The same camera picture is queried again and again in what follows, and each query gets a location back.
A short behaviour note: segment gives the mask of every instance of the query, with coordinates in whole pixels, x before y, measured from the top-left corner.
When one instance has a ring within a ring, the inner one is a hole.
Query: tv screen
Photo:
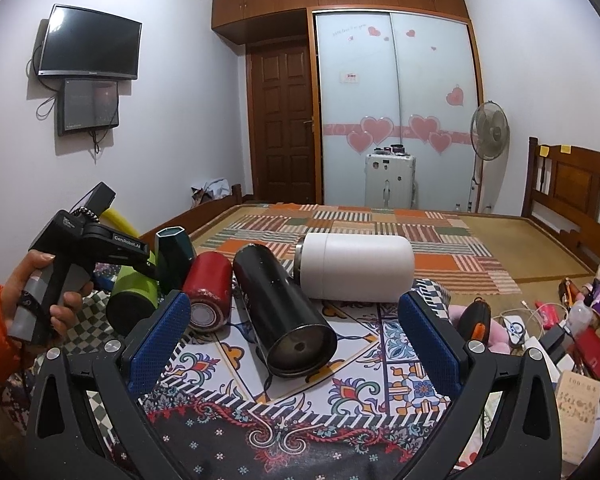
[[[141,27],[113,14],[54,5],[38,75],[137,79]]]

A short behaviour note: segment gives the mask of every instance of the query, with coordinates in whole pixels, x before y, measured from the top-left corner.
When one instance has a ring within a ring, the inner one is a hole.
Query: beige notebook
[[[600,405],[600,381],[563,372],[555,389],[558,403],[560,434],[562,436],[562,459],[579,464],[589,449]]]

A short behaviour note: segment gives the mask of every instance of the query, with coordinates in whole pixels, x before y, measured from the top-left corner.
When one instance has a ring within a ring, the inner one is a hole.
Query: white tumbler
[[[308,233],[296,245],[294,281],[316,300],[397,303],[413,271],[401,236]]]

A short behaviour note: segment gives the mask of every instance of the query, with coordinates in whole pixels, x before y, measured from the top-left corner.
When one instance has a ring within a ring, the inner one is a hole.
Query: wooden bed frame
[[[576,224],[578,229],[556,231],[532,215],[534,202]],[[529,137],[521,216],[557,238],[589,268],[597,269],[600,262],[600,152],[575,146],[541,146],[536,137]]]
[[[188,235],[194,231],[200,229],[218,216],[225,213],[236,205],[242,204],[245,197],[242,196],[242,187],[240,184],[231,186],[231,195],[225,196],[220,200],[212,200],[211,202],[205,202],[199,206],[193,207],[188,211],[185,211],[181,215],[172,218],[164,224],[158,225],[155,229],[151,229],[149,232],[144,233],[140,239],[149,244],[151,250],[154,250],[155,234],[164,229],[165,227],[182,226]]]

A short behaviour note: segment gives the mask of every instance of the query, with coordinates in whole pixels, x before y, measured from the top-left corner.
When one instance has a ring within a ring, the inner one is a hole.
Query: blue gripper pad
[[[158,309],[133,328],[125,339],[121,371],[132,396],[148,394],[169,362],[189,325],[191,303],[183,292],[172,290]]]
[[[414,290],[400,297],[398,321],[436,391],[457,399],[468,357],[456,329],[447,320],[439,319]]]

